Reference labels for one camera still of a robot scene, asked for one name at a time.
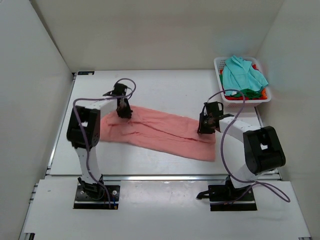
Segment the salmon pink t shirt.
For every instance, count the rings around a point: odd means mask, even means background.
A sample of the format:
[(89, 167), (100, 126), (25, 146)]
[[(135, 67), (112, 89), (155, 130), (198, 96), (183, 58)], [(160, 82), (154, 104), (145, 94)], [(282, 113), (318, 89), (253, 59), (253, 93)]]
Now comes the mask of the salmon pink t shirt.
[(100, 121), (100, 141), (124, 143), (172, 154), (213, 162), (216, 159), (214, 134), (198, 134), (199, 122), (141, 106), (132, 107), (130, 119), (120, 118), (113, 111)]

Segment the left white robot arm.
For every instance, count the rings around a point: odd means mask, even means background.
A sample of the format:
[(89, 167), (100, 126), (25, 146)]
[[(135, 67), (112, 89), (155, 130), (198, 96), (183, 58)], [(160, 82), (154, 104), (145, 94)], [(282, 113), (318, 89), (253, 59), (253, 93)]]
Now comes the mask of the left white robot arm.
[(113, 89), (102, 97), (81, 97), (72, 103), (66, 138), (79, 159), (80, 183), (88, 185), (86, 191), (93, 199), (101, 198), (105, 192), (96, 152), (101, 135), (101, 119), (112, 112), (119, 118), (130, 119), (133, 111), (129, 99), (135, 91), (135, 84), (130, 88), (117, 81)]

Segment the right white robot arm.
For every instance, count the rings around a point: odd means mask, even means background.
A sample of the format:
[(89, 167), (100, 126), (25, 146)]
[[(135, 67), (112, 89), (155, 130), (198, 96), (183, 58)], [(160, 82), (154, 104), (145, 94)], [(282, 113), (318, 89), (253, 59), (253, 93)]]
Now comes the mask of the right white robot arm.
[(239, 120), (232, 114), (225, 114), (221, 102), (206, 102), (199, 114), (199, 134), (222, 133), (220, 150), (229, 135), (244, 146), (245, 163), (235, 173), (229, 173), (223, 185), (212, 185), (197, 195), (198, 200), (210, 199), (214, 204), (232, 204), (243, 200), (258, 185), (262, 174), (283, 167), (286, 157), (272, 126), (260, 127)]

